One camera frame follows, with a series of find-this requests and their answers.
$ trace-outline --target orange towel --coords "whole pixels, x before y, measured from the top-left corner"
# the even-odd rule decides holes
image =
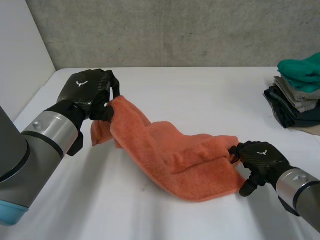
[[[244,179],[231,164],[228,149],[238,145],[235,136],[186,136],[169,122],[151,123],[123,96],[109,103],[111,124],[94,121],[92,145],[114,138],[157,185],[188,201],[207,201],[235,193]]]

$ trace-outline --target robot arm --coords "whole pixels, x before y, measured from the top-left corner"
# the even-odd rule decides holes
[[[58,103],[42,112],[22,133],[0,107],[0,224],[14,225],[29,210],[66,154],[83,147],[85,119],[110,121],[120,95],[112,71],[87,70],[72,75]]]
[[[240,143],[230,149],[251,171],[240,189],[247,197],[266,183],[272,184],[284,208],[305,219],[320,233],[320,181],[307,172],[292,167],[288,160],[267,142]]]

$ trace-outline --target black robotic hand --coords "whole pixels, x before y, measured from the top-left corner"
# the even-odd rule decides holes
[[[264,186],[266,183],[272,184],[276,189],[279,177],[293,168],[285,156],[267,142],[239,143],[229,152],[240,159],[243,166],[251,171],[249,179],[240,189],[240,195],[243,197],[251,195],[258,186]]]
[[[120,95],[120,83],[111,70],[86,70],[73,74],[62,89],[57,104],[46,110],[65,116],[78,130],[78,137],[68,155],[74,156],[83,147],[84,135],[80,130],[84,120],[112,119],[114,110],[107,106],[110,88],[113,98]]]
[[[113,98],[120,95],[120,83],[111,70],[86,70],[71,75],[62,89],[57,102],[69,101],[80,107],[85,119],[110,121],[114,111],[107,106],[110,101],[110,88]]]

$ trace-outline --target folded clothes stack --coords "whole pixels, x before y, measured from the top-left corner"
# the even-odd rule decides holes
[[[264,91],[274,115],[284,128],[320,136],[320,52],[305,60],[281,61],[278,71],[281,77],[274,77],[274,86]]]

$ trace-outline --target gray concrete wall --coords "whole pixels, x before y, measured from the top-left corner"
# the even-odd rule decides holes
[[[57,69],[276,66],[320,52],[320,0],[26,0]]]

